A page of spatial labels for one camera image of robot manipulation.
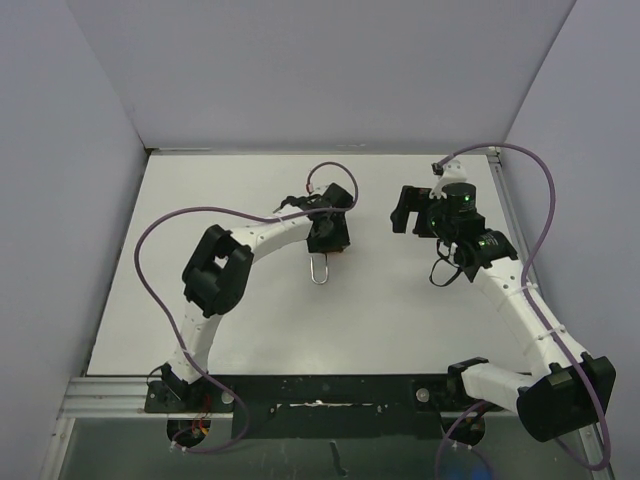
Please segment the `brass padlock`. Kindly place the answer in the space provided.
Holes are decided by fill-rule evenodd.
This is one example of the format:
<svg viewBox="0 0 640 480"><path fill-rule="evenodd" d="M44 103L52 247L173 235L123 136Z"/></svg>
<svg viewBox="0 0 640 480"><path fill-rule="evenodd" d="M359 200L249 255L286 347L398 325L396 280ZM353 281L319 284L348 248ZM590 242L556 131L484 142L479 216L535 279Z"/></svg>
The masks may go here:
<svg viewBox="0 0 640 480"><path fill-rule="evenodd" d="M327 284L330 279L329 260L333 257L342 255L343 253L343 250L324 253L310 253L309 267L311 282L316 286Z"/></svg>

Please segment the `black padlock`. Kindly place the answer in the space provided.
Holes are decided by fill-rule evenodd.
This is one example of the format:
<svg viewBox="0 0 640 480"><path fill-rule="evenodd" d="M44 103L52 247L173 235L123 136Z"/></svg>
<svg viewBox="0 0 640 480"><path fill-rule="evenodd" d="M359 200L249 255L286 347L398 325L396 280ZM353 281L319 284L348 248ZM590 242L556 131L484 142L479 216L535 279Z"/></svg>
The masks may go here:
<svg viewBox="0 0 640 480"><path fill-rule="evenodd" d="M322 211L328 206L328 204L320 194L311 194L299 197L289 195L281 201L280 205L274 210L274 212L283 212L287 206L301 210L303 212L308 212Z"/></svg>

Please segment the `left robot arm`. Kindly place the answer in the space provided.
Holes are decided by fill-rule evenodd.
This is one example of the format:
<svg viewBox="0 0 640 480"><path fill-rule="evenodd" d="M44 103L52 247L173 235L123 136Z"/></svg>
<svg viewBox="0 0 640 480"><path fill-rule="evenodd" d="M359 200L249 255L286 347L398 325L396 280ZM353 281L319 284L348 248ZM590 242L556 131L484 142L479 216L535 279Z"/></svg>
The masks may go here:
<svg viewBox="0 0 640 480"><path fill-rule="evenodd" d="M290 244L305 242L311 254L343 251L350 245L345 212L354 197L331 183L313 193L282 201L265 223L226 230L209 227L182 273L185 316L181 340L162 367L168 399L180 410L200 405L199 382L207 366L216 331L224 315L241 301L253 265Z"/></svg>

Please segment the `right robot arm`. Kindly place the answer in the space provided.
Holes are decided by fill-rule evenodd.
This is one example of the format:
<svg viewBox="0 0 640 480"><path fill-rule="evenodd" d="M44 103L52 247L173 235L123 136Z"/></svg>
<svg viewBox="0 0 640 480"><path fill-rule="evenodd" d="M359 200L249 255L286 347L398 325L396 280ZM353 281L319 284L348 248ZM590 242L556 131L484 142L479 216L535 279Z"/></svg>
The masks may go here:
<svg viewBox="0 0 640 480"><path fill-rule="evenodd" d="M448 402L466 409L484 400L513 412L539 442L598 422L611 397L614 366L605 356L592 357L535 287L522 284L524 265L509 239L477 211L475 186L453 183L435 196L405 185L390 215L393 232L407 232L410 214L417 216L414 235L454 250L458 274L493 304L529 368L512 372L480 357L457 362L448 368Z"/></svg>

